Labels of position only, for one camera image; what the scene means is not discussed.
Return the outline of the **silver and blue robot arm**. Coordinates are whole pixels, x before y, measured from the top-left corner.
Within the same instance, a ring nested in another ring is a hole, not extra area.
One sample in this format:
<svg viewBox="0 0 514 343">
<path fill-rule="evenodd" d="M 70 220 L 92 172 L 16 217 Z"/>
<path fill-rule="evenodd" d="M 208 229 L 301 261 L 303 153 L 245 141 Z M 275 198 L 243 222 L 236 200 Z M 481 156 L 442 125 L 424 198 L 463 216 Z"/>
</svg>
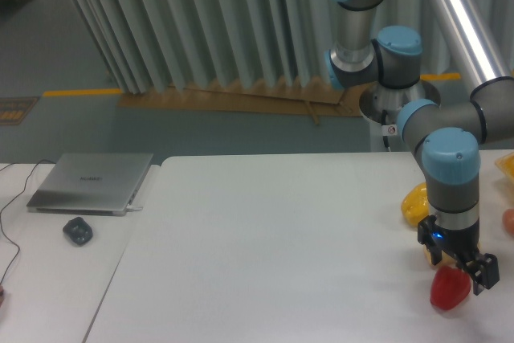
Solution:
<svg viewBox="0 0 514 343">
<path fill-rule="evenodd" d="M 453 258 L 474 293 L 500 278 L 497 258 L 479 249 L 479 146 L 513 134 L 513 77 L 474 0 L 426 0 L 463 82 L 467 102 L 444 108 L 420 76 L 422 40 L 402 26 L 371 38 L 384 0 L 334 0 L 346 24 L 325 54 L 335 88 L 372 83 L 370 107 L 381 125 L 394 125 L 426 180 L 429 213 L 418 241 L 432 263 Z"/>
</svg>

